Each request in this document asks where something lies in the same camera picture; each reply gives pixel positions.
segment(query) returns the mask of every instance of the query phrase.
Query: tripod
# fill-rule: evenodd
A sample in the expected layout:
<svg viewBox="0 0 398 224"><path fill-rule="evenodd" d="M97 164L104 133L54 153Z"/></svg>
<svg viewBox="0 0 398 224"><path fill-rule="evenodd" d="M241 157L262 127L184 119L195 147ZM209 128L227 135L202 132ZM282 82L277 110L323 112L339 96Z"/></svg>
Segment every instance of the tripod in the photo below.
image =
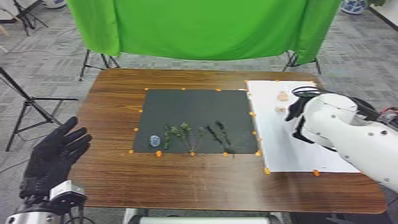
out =
<svg viewBox="0 0 398 224"><path fill-rule="evenodd" d="M99 68L92 65L86 64L88 62L88 57L90 57L90 50L86 49L86 52L85 52L85 57L83 57L83 67L81 67L81 71L79 71L79 77L78 77L78 81L83 80L83 73L85 73L85 68L95 68L99 70L104 70L104 68ZM115 68L120 68L118 64L117 64L117 61L113 59L111 56L108 56L108 61L106 61L106 58L104 58L104 54L101 54L101 59L102 59L102 64L104 64L104 67L106 69L110 68L110 63L113 62L115 64Z"/></svg>
<svg viewBox="0 0 398 224"><path fill-rule="evenodd" d="M31 128L35 128L37 126L40 126L42 124L47 124L47 123L54 123L56 125L62 124L60 121L56 120L56 118L53 117L54 116L54 113L56 113L56 110L58 110L58 107L60 107L60 104L62 104L62 102L65 100L76 101L78 99L72 99L72 98L35 98L35 97L28 96L26 92L21 89L21 86L17 85L17 83L15 83L14 79L10 78L6 72L3 71L3 68L1 67L0 67L0 74L3 76L3 79L1 79L1 77L0 77L0 79L3 80L5 84L8 85L8 87L15 91L15 93L24 98L22 108L21 108L21 112L19 112L19 116L17 116L17 120L15 120L15 126L14 126L14 130L12 130L10 138L8 138L8 144L6 144L6 148L5 148L5 152L8 152L10 145L12 145L12 142L14 142L14 137L15 137L15 135L22 131L30 130ZM35 102L35 101L46 101L46 100L58 101L51 113L44 110L44 108L40 107L40 105ZM22 117L26 115L24 112L26 112L28 107L31 107L31 109L35 109L35 111L38 112L38 115L44 118L44 121L40 121L38 123L31 124L24 128L19 128L19 126L21 126L21 120L22 120Z"/></svg>
<svg viewBox="0 0 398 224"><path fill-rule="evenodd" d="M296 53L293 54L293 55L289 55L289 52L285 51L285 53L287 53L287 64L285 64L285 66L284 66L284 68L282 68L282 72L285 71L285 69L287 69L287 67L298 67L300 66L300 64L296 64L296 59L298 59L298 55L296 55ZM317 74L321 75L321 69L319 69L319 62L317 62L317 58L314 58L314 60L310 61L310 63L314 63L314 65L316 65L316 70L317 70Z"/></svg>
<svg viewBox="0 0 398 224"><path fill-rule="evenodd" d="M31 29L31 30L35 29L35 21L42 24L44 27L47 27L47 25L38 20L38 18L33 16L33 14L26 11L26 9L21 7L19 2L15 0L12 0L12 1L14 1L14 6L15 6L17 14L19 14L19 19L21 19L24 33L26 33L26 36L30 36L28 29Z"/></svg>

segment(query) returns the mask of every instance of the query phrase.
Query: dark gray mat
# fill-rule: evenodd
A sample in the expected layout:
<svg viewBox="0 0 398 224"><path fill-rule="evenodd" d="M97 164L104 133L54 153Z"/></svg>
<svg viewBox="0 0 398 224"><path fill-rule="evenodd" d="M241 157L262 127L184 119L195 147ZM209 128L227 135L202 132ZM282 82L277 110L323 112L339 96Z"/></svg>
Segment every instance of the dark gray mat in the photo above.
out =
<svg viewBox="0 0 398 224"><path fill-rule="evenodd" d="M198 142L198 127L211 126L223 144L220 129L214 121L223 124L227 138L236 154L255 153L257 143L252 135L253 125L248 115L248 99L245 91L214 90L149 90L145 94L143 113L138 125L138 134L134 137L133 149L136 152L154 152L163 149L149 146L149 137L156 135L163 142L165 125L179 126L182 122L191 127L191 137L195 144ZM165 153L186 153L186 147L179 139L172 136L170 147ZM202 138L197 153L223 153L220 143L207 133Z"/></svg>

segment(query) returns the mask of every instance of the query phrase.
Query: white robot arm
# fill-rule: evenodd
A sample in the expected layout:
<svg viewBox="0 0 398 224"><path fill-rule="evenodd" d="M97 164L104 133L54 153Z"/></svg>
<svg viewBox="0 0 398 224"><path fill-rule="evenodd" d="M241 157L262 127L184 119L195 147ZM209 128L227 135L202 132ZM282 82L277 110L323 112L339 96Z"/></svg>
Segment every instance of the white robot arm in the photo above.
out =
<svg viewBox="0 0 398 224"><path fill-rule="evenodd" d="M364 175L398 192L398 132L357 114L357 102L333 93L305 103L303 137L333 149Z"/></svg>

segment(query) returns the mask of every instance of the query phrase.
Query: wooden table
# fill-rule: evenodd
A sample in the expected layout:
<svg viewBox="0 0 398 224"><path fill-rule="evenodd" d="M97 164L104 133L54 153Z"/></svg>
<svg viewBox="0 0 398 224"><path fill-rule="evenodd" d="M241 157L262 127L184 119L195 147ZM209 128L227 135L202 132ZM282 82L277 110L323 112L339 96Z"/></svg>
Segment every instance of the wooden table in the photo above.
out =
<svg viewBox="0 0 398 224"><path fill-rule="evenodd" d="M253 155L129 154L145 90L241 89L245 80L314 81L303 73L111 69L78 113L94 136L72 168L94 207L381 213L378 185L360 174L262 173Z"/></svg>

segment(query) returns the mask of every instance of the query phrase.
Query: white paper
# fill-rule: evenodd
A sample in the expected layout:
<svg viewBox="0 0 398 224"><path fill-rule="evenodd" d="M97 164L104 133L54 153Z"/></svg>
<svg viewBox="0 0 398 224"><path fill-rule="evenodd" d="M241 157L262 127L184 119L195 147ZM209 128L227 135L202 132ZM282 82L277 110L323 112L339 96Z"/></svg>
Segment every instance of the white paper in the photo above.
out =
<svg viewBox="0 0 398 224"><path fill-rule="evenodd" d="M248 81L248 98L255 113L255 130L262 141L264 166L271 172L341 172L358 173L358 170L341 159L335 152L319 145L293 138L298 119L285 122L287 106L296 100L291 90L300 86L314 86L312 82L298 81ZM287 94L287 101L277 99L280 91Z"/></svg>

